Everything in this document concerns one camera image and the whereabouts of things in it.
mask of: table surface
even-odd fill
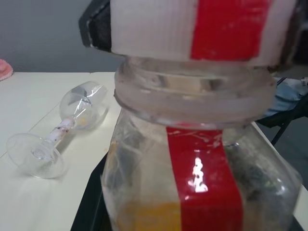
[[[120,112],[113,98],[113,77],[114,73],[15,73],[0,82],[1,231],[70,230],[90,174],[108,151]],[[60,147],[69,164],[66,174],[44,180],[21,173],[6,154],[7,139],[21,132],[46,136],[60,122],[58,106],[64,94],[89,80],[108,88],[110,109],[98,128],[71,135]],[[295,217],[308,231],[306,214],[308,192],[303,187]]]

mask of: gray wall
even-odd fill
[[[85,48],[78,20],[90,0],[0,0],[0,58],[14,71],[115,71],[121,58]]]

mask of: bottle neck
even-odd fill
[[[149,122],[187,129],[248,124],[271,106],[275,91],[267,70],[228,63],[127,58],[115,78],[123,108]]]

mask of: clear plastic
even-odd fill
[[[252,125],[244,135],[242,131],[226,130],[223,139],[227,144],[241,137],[224,149],[242,196],[243,231],[286,231],[301,187],[300,176]],[[122,110],[102,176],[113,230],[180,231],[174,181],[166,128]]]
[[[266,70],[226,63],[128,58],[117,72],[115,83],[115,97],[123,109],[102,176],[114,231],[186,231],[190,228],[183,229],[183,225],[190,227],[196,222],[202,227],[198,230],[205,231],[288,229],[301,179],[250,124],[270,106],[274,94],[274,81]],[[187,152],[182,144],[170,143],[170,127],[179,133],[185,131],[181,134],[185,143],[192,136],[200,140]],[[227,163],[228,177],[231,175],[232,187],[238,192],[243,213],[241,228],[218,220],[226,228],[210,229],[205,221],[208,218],[189,215],[200,216],[207,211],[209,216],[232,216],[233,207],[221,206],[223,203],[201,205],[196,200],[198,193],[207,196],[207,191],[217,187],[225,197],[211,194],[208,203],[230,198],[227,184],[217,177],[220,165],[212,162],[218,153],[208,157],[207,165],[198,162],[200,152],[211,153],[203,149],[208,142],[204,139],[207,132],[220,130],[223,133],[218,146],[223,157],[219,161]],[[186,150],[173,152],[174,144]],[[184,185],[191,186],[195,169],[200,172],[194,179],[202,191],[188,187],[180,192],[172,155],[175,159],[180,155],[181,166],[188,167],[189,175],[181,175]],[[212,182],[213,187],[207,188],[200,177]],[[184,222],[183,216],[192,219]]]
[[[62,156],[56,149],[71,130],[87,130],[105,118],[108,112],[104,100],[107,89],[93,81],[70,90],[61,100],[62,122],[47,138],[22,133],[10,137],[7,152],[12,161],[25,173],[41,178],[55,178],[65,171]]]

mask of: blue cloth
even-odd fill
[[[263,118],[294,109],[302,97],[303,95],[298,93],[296,89],[282,82],[277,86],[277,92],[272,107],[263,115]]]

